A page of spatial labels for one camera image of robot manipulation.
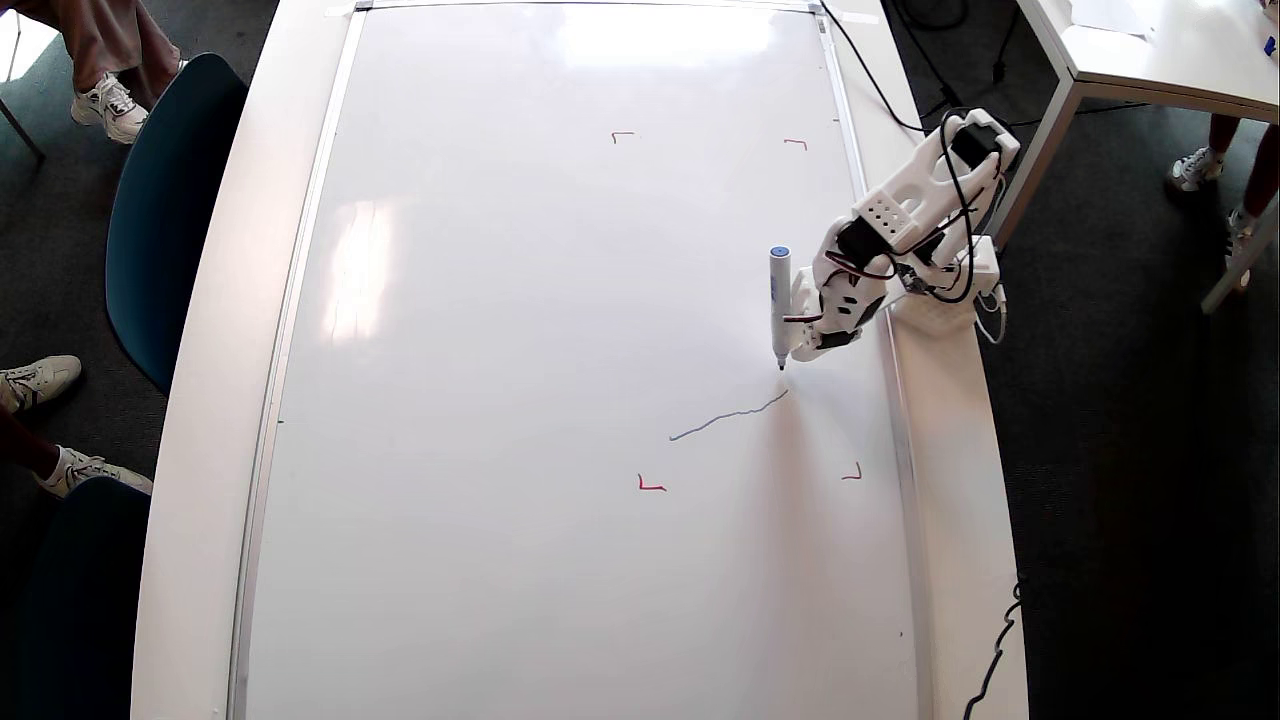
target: white sneaker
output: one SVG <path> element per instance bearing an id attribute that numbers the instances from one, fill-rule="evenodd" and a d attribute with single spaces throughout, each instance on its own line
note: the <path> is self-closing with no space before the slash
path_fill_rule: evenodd
<path id="1" fill-rule="evenodd" d="M 1201 147 L 1185 158 L 1174 160 L 1165 182 L 1176 192 L 1197 192 L 1222 174 L 1222 159 L 1213 159 L 1213 151 Z"/>
<path id="2" fill-rule="evenodd" d="M 54 468 L 54 474 L 47 479 L 37 477 L 36 480 L 40 483 L 40 487 L 58 497 L 67 497 L 67 493 L 90 478 L 111 478 L 118 483 L 124 483 L 133 489 L 151 495 L 151 480 L 133 470 L 125 470 L 118 465 L 105 462 L 101 457 L 90 457 L 88 455 L 61 446 L 58 447 L 58 466 Z"/>
<path id="3" fill-rule="evenodd" d="M 72 100 L 72 119 L 82 126 L 101 123 L 106 128 L 106 137 L 133 145 L 142 124 L 147 122 L 147 111 L 129 97 L 128 88 L 115 79 L 115 73 L 106 73 L 93 90 L 76 94 Z"/>
<path id="4" fill-rule="evenodd" d="M 1251 240 L 1253 240 L 1253 223 L 1245 223 L 1239 209 L 1231 210 L 1231 214 L 1226 217 L 1226 252 L 1222 255 L 1228 270 L 1231 269 L 1233 261 L 1244 258 L 1244 250 L 1249 246 Z M 1235 290 L 1240 292 L 1248 287 L 1249 270 L 1244 270 L 1239 282 L 1235 283 Z"/>
<path id="5" fill-rule="evenodd" d="M 79 359 L 74 355 L 51 355 L 31 365 L 0 370 L 0 406 L 9 413 L 31 410 L 61 395 L 79 373 Z"/>

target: tape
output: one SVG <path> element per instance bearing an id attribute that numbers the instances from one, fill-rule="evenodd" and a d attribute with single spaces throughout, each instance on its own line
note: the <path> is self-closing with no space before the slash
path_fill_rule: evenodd
<path id="1" fill-rule="evenodd" d="M 870 13 L 840 13 L 840 22 L 874 26 L 879 24 L 879 18 Z"/>

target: white table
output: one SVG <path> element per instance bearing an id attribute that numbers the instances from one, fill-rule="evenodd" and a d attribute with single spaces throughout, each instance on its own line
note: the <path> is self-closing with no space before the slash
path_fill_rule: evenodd
<path id="1" fill-rule="evenodd" d="M 282 297 L 344 18 L 325 3 L 284 0 L 268 36 L 210 225 L 170 395 L 156 471 L 138 607 L 133 716 L 225 717 L 232 626 Z M 873 0 L 849 29 L 900 113 L 913 106 L 883 14 Z M 919 137 L 878 108 L 841 50 L 846 91 L 870 182 L 892 173 Z M 910 423 L 927 587 L 933 715 L 955 716 L 991 661 L 1015 582 L 1000 456 L 973 333 L 937 341 L 895 327 Z M 1027 715 L 1020 625 L 1004 644 L 975 717 Z"/>
<path id="2" fill-rule="evenodd" d="M 1070 0 L 1018 0 L 1059 82 L 1036 137 L 1023 149 L 1018 176 L 992 218 L 998 246 L 1009 242 L 1085 97 L 1277 122 L 1280 74 L 1275 61 L 1262 54 L 1275 24 L 1257 0 L 1132 3 L 1155 28 L 1151 37 L 1071 24 Z"/>

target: red marker line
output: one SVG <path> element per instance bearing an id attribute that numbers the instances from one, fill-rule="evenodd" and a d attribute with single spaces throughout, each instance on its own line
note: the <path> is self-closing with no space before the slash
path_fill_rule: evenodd
<path id="1" fill-rule="evenodd" d="M 649 487 L 645 487 L 644 486 L 644 475 L 641 475 L 640 473 L 636 473 L 636 477 L 640 478 L 640 489 L 660 489 L 662 492 L 667 492 L 667 488 L 664 488 L 662 486 L 649 486 Z"/>

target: table leg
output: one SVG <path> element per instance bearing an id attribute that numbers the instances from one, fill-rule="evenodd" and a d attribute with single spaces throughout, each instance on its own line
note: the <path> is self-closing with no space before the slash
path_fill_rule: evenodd
<path id="1" fill-rule="evenodd" d="M 1027 210 L 1027 205 L 1036 193 L 1041 178 L 1044 177 L 1044 170 L 1053 160 L 1053 152 L 1062 142 L 1066 128 L 1071 124 L 1071 117 L 1080 105 L 1082 96 L 1079 85 L 1070 74 L 1059 77 L 1057 90 L 1053 91 L 1053 99 L 1048 101 L 1044 119 L 1041 120 L 1030 147 L 1023 150 L 1024 155 L 1021 165 L 1018 168 L 1018 176 L 988 225 L 988 233 L 995 238 L 996 247 L 1004 247 L 1009 242 L 1009 236 L 1012 234 L 1018 220 L 1021 219 L 1023 211 Z"/>
<path id="2" fill-rule="evenodd" d="M 31 136 L 27 135 L 26 129 L 23 129 L 22 123 L 18 122 L 18 118 L 13 117 L 13 113 L 9 111 L 9 106 L 5 105 L 3 100 L 0 100 L 0 115 L 4 115 L 5 119 L 9 120 L 9 124 L 13 126 L 13 129 L 14 132 L 18 133 L 18 137 L 20 137 L 22 141 L 27 143 L 27 147 L 29 147 L 31 151 L 36 155 L 36 160 L 44 163 L 45 154 L 41 152 L 40 147 L 36 145 L 36 141 L 31 140 Z"/>
<path id="3" fill-rule="evenodd" d="M 1217 284 L 1213 286 L 1213 290 L 1208 291 L 1208 295 L 1201 301 L 1201 313 L 1211 315 L 1213 310 L 1217 310 L 1217 306 L 1226 299 L 1226 293 L 1231 292 L 1235 283 L 1240 282 L 1240 275 L 1244 274 L 1244 270 L 1252 268 L 1253 264 L 1258 261 L 1258 258 L 1266 252 L 1267 246 L 1276 238 L 1277 214 L 1280 214 L 1280 208 L 1272 204 L 1271 211 L 1266 213 L 1262 220 L 1258 222 L 1258 227 L 1262 228 L 1262 232 L 1253 233 L 1253 240 L 1249 242 L 1249 247 L 1244 251 L 1244 256 L 1240 258 L 1240 261 L 1236 263 L 1234 268 L 1224 273 L 1221 279 L 1217 281 Z"/>

